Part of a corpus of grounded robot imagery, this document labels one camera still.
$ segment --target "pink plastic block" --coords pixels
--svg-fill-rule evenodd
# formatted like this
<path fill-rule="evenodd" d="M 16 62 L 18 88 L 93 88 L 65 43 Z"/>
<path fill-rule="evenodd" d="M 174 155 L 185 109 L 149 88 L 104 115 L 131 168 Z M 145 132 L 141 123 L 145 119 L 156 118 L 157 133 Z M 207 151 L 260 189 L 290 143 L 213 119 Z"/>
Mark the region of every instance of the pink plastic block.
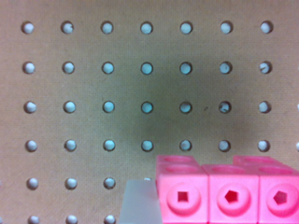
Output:
<path fill-rule="evenodd" d="M 299 223 L 299 172 L 278 164 L 249 168 L 260 177 L 259 223 Z"/>
<path fill-rule="evenodd" d="M 163 223 L 207 223 L 207 175 L 194 161 L 157 162 Z"/>
<path fill-rule="evenodd" d="M 237 165 L 203 165 L 208 174 L 209 223 L 257 223 L 259 177 Z"/>

